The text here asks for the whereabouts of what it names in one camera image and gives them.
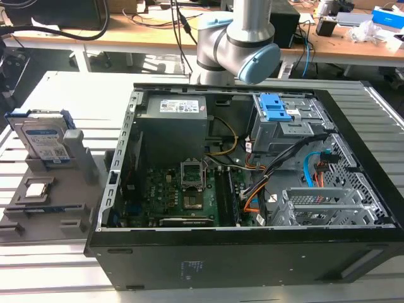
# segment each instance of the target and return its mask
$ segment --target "desk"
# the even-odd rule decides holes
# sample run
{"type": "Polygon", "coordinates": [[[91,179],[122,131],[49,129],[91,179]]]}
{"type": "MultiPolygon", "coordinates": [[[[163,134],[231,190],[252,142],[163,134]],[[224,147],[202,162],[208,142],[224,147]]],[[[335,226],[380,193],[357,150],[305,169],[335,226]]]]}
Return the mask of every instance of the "desk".
{"type": "MultiPolygon", "coordinates": [[[[312,13],[313,8],[295,6],[301,13],[312,13]]],[[[204,11],[182,9],[186,16],[197,15],[204,11]]],[[[169,11],[154,11],[150,15],[159,20],[169,21],[169,11]]],[[[197,24],[197,18],[189,21],[192,27],[197,24]]],[[[384,43],[374,45],[370,42],[353,43],[349,41],[345,33],[347,28],[335,27],[332,37],[320,37],[316,34],[316,26],[312,25],[309,40],[314,44],[316,55],[313,62],[326,62],[335,64],[368,65],[368,66],[393,66],[404,67],[404,49],[395,54],[390,52],[384,43]]],[[[70,30],[69,32],[80,35],[93,35],[94,32],[84,30],[70,30]]],[[[178,54],[178,46],[172,30],[160,30],[132,24],[122,15],[112,15],[108,31],[103,37],[95,41],[79,41],[64,37],[43,37],[33,32],[16,33],[18,40],[25,46],[39,49],[67,49],[76,54],[80,71],[91,71],[86,52],[106,51],[143,54],[178,54]]],[[[196,54],[196,46],[189,36],[182,30],[182,46],[184,52],[189,55],[196,54]]],[[[9,47],[19,47],[12,37],[4,39],[9,47]]],[[[296,62],[303,53],[302,45],[294,45],[291,49],[282,49],[282,68],[279,78],[288,78],[291,65],[296,62]]]]}
{"type": "MultiPolygon", "coordinates": [[[[76,125],[83,128],[85,145],[92,154],[100,154],[117,145],[133,82],[187,83],[187,79],[179,75],[49,71],[23,108],[69,110],[76,125]]],[[[404,122],[372,88],[358,81],[269,79],[263,85],[327,89],[383,169],[403,189],[404,156],[398,151],[403,149],[399,124],[403,127],[404,122]]],[[[27,169],[26,155],[15,133],[7,128],[0,135],[0,197],[12,196],[27,169]]],[[[0,245],[0,302],[399,302],[404,298],[402,256],[351,284],[116,292],[97,260],[83,256],[84,246],[85,239],[64,244],[0,245]]]]}

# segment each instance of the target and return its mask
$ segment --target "black computer case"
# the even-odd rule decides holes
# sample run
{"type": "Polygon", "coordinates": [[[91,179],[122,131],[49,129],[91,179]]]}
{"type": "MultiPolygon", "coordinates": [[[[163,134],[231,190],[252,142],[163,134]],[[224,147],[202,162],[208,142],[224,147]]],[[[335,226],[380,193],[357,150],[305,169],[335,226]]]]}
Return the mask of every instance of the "black computer case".
{"type": "MultiPolygon", "coordinates": [[[[148,89],[170,91],[168,86],[137,87],[138,92],[148,89]]],[[[229,92],[232,88],[215,89],[229,92]]],[[[248,90],[268,88],[242,88],[248,90]]],[[[275,87],[271,91],[302,93],[275,87]]],[[[321,101],[361,171],[395,217],[396,228],[93,232],[87,246],[116,290],[347,283],[403,253],[403,196],[329,93],[306,92],[321,101]]]]}

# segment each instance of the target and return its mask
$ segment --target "power cable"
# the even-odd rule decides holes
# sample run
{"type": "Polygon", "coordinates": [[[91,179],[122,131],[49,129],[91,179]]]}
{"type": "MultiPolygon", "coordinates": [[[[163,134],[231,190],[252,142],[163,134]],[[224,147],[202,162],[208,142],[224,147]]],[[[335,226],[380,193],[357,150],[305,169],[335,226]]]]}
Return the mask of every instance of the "power cable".
{"type": "Polygon", "coordinates": [[[177,31],[175,30],[175,20],[174,20],[174,3],[173,0],[170,0],[170,4],[171,4],[171,19],[172,19],[172,29],[174,31],[174,35],[175,35],[175,40],[177,41],[177,45],[180,51],[180,56],[183,56],[185,61],[187,62],[188,68],[191,72],[193,72],[192,67],[190,65],[190,63],[187,60],[187,57],[184,54],[184,51],[182,50],[182,45],[180,44],[179,40],[178,40],[178,35],[177,35],[177,31]]]}

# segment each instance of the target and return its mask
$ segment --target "computer case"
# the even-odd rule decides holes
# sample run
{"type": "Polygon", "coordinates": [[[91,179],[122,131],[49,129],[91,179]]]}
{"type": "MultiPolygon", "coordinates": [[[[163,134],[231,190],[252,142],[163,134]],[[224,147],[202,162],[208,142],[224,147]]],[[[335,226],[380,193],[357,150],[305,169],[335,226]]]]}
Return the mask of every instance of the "computer case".
{"type": "Polygon", "coordinates": [[[100,30],[105,22],[103,0],[38,0],[27,8],[6,8],[6,13],[13,25],[32,25],[33,18],[44,25],[100,30]]]}

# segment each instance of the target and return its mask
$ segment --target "connector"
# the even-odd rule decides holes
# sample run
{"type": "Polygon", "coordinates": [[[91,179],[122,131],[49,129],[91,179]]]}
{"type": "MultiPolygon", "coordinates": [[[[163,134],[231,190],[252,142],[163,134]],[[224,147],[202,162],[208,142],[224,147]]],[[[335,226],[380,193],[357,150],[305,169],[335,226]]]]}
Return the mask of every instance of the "connector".
{"type": "Polygon", "coordinates": [[[334,155],[329,151],[323,151],[320,153],[320,161],[337,164],[340,161],[340,156],[334,155]]]}
{"type": "Polygon", "coordinates": [[[181,24],[184,27],[184,31],[187,34],[190,34],[191,33],[191,26],[189,25],[187,18],[185,18],[184,15],[181,14],[180,11],[178,11],[178,13],[179,13],[179,20],[181,21],[181,24]]]}

